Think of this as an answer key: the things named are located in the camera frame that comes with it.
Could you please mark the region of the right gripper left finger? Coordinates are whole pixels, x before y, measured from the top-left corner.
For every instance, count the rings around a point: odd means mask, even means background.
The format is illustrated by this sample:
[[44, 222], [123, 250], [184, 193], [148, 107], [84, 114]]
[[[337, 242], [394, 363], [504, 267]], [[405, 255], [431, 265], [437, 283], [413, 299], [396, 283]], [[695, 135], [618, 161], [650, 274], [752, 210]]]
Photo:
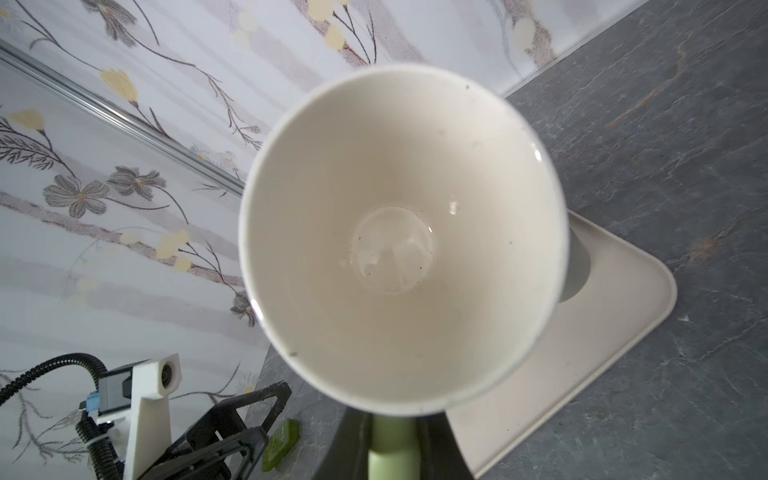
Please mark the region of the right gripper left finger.
[[315, 480], [366, 480], [371, 446], [372, 414], [346, 408]]

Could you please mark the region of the light green mug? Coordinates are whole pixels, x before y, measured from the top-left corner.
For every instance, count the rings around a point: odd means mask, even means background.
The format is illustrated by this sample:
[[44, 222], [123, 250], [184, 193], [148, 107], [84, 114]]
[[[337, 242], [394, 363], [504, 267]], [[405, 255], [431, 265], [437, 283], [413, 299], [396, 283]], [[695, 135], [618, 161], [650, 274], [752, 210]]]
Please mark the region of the light green mug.
[[314, 90], [246, 181], [239, 258], [275, 350], [362, 413], [350, 476], [420, 479], [425, 423], [534, 349], [569, 262], [531, 125], [455, 73], [374, 66]]

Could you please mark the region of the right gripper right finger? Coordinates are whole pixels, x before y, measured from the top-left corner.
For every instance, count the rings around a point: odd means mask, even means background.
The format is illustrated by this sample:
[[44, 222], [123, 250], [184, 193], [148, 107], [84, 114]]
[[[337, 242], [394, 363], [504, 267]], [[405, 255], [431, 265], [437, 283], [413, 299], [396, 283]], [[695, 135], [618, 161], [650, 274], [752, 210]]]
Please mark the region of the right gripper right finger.
[[416, 419], [423, 480], [473, 480], [445, 412]]

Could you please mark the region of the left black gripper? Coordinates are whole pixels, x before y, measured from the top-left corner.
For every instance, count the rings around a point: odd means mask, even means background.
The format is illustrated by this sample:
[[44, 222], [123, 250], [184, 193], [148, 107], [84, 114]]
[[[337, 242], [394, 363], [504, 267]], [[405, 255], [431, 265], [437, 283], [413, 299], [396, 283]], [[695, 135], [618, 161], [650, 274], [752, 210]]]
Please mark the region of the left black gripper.
[[[234, 479], [229, 462], [237, 468], [257, 465], [291, 394], [280, 381], [217, 403], [173, 443], [172, 460], [151, 467], [140, 479]], [[265, 418], [248, 426], [241, 411], [264, 402], [271, 405]]]

